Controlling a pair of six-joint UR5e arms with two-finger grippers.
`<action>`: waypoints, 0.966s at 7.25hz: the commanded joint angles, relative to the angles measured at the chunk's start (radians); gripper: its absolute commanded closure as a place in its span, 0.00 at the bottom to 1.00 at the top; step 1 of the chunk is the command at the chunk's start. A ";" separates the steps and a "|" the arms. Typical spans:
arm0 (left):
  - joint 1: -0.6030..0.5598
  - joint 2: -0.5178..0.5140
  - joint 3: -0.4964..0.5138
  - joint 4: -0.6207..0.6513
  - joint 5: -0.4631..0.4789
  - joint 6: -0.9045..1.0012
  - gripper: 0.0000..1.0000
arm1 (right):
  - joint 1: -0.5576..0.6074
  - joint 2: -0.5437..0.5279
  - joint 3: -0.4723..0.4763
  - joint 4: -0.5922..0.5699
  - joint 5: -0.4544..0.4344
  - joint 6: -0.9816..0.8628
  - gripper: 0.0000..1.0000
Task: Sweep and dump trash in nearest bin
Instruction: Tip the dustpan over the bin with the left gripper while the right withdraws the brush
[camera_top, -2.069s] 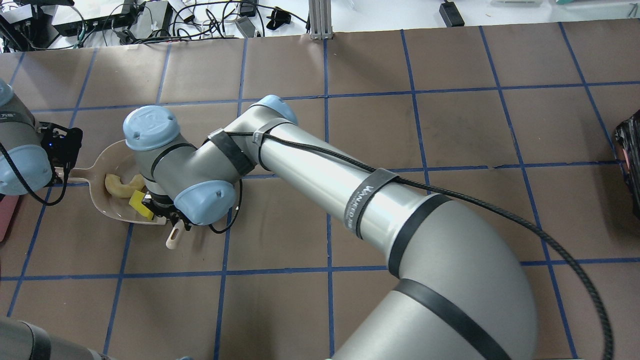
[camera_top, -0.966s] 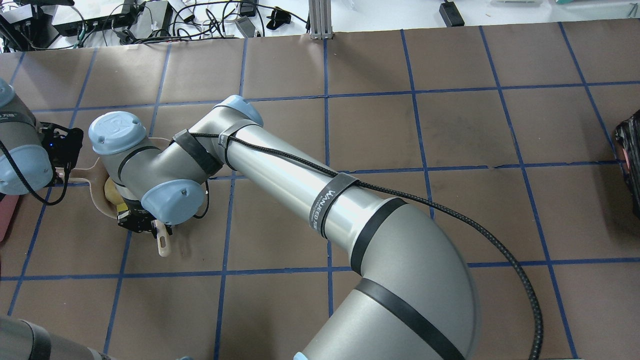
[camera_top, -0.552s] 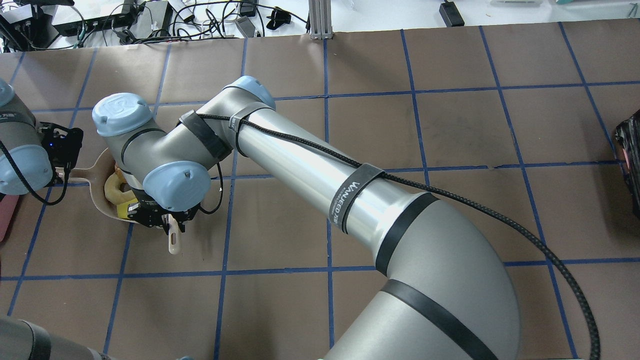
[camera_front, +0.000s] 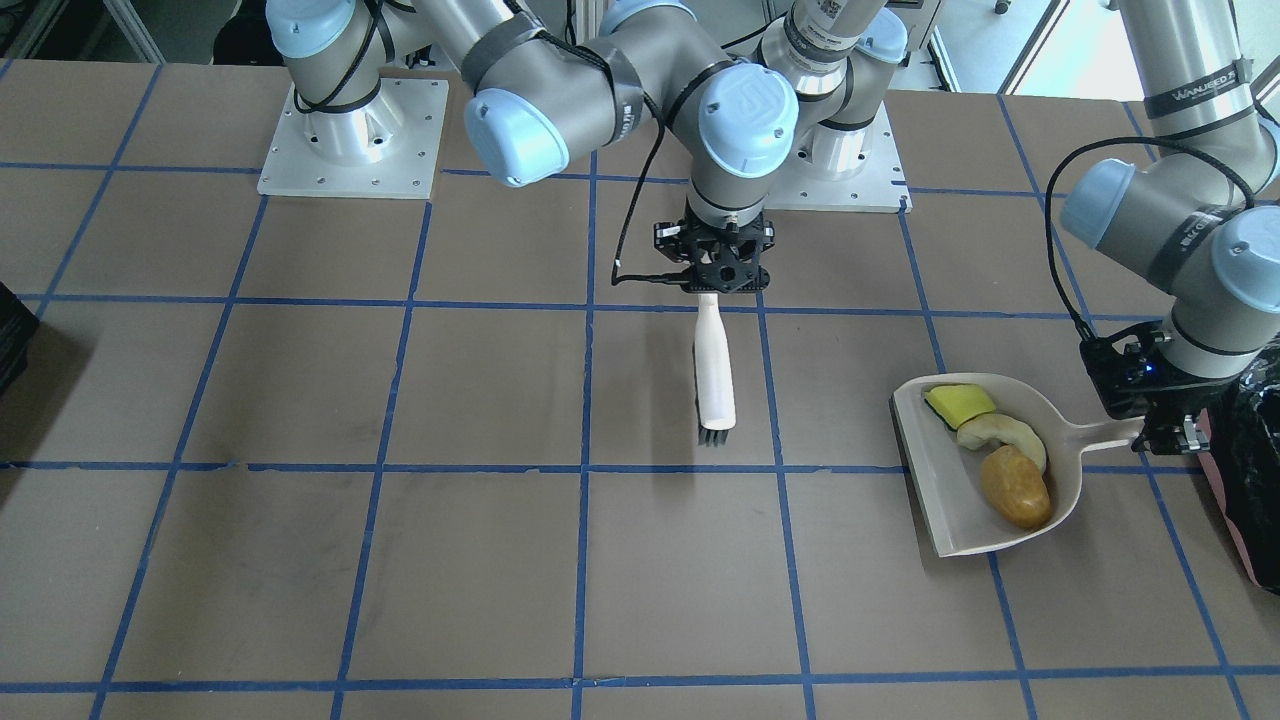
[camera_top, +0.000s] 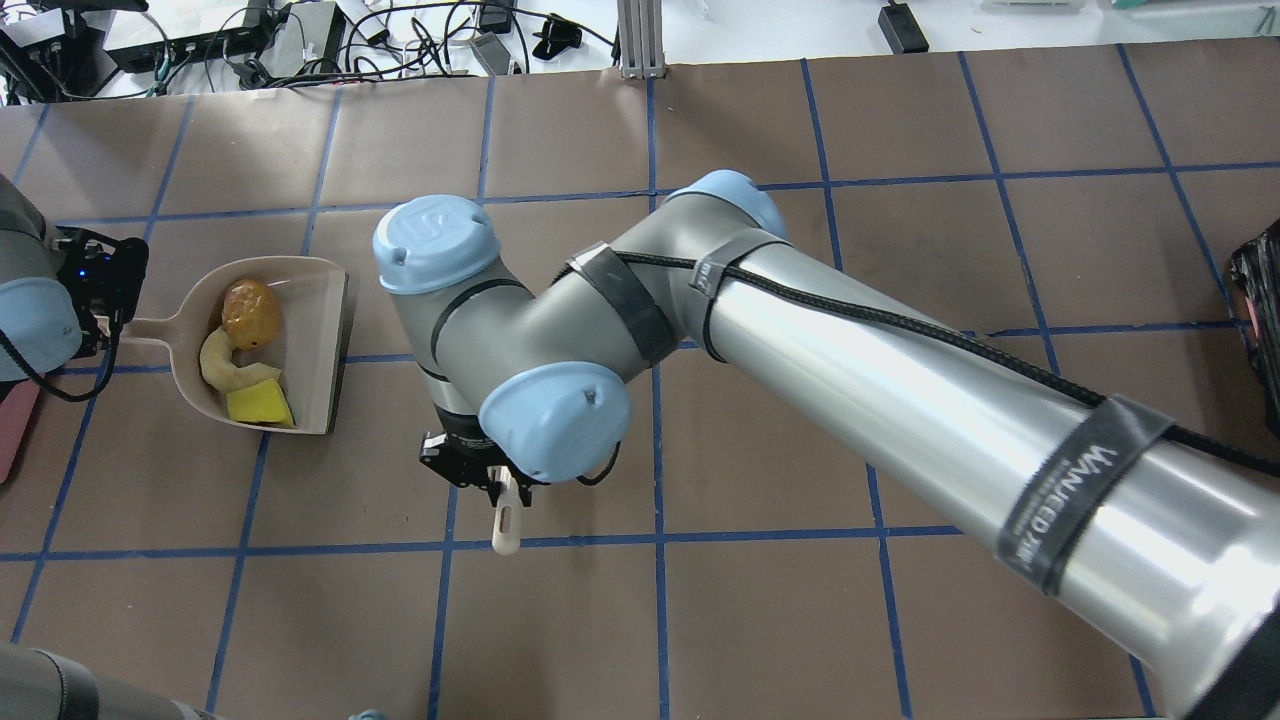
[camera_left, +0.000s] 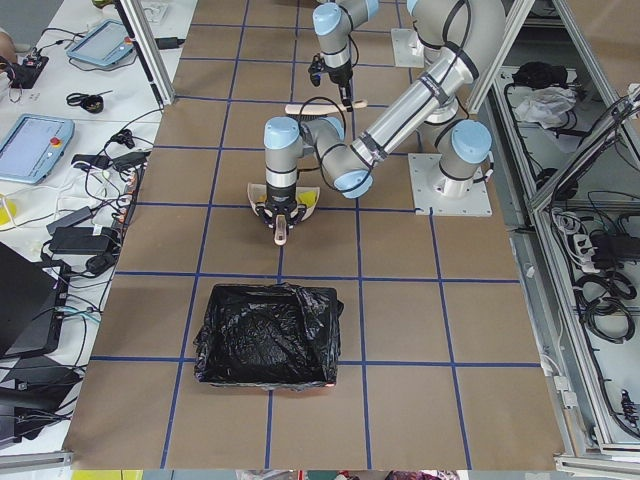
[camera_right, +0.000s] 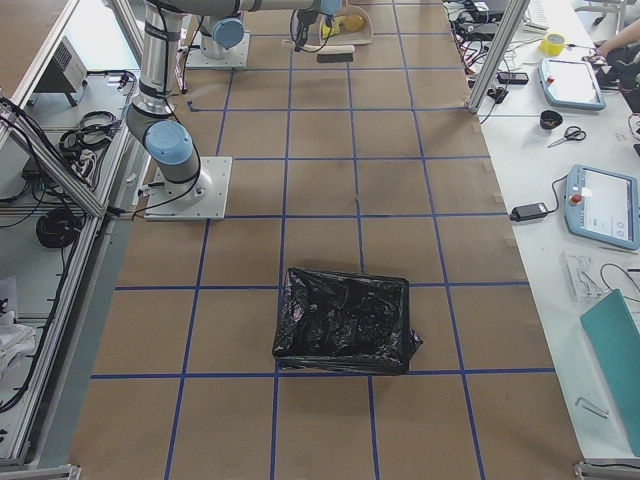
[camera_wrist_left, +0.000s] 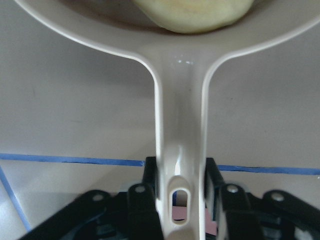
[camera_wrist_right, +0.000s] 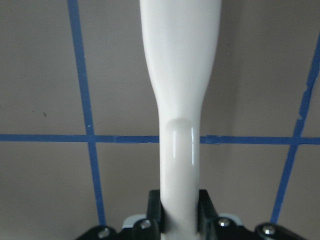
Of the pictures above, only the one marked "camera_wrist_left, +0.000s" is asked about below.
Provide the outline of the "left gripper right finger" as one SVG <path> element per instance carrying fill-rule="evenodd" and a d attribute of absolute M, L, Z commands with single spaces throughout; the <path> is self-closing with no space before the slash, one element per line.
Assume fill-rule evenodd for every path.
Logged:
<path fill-rule="evenodd" d="M 216 240 L 263 240 L 264 233 L 245 190 L 227 183 L 213 158 L 205 163 L 204 199 L 216 222 Z"/>

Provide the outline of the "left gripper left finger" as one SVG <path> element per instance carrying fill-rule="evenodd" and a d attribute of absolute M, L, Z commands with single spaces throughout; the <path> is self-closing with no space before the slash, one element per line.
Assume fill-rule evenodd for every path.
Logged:
<path fill-rule="evenodd" d="M 130 240 L 163 240 L 160 217 L 156 208 L 157 185 L 156 157 L 145 159 L 142 181 L 132 185 L 127 192 L 127 223 Z"/>

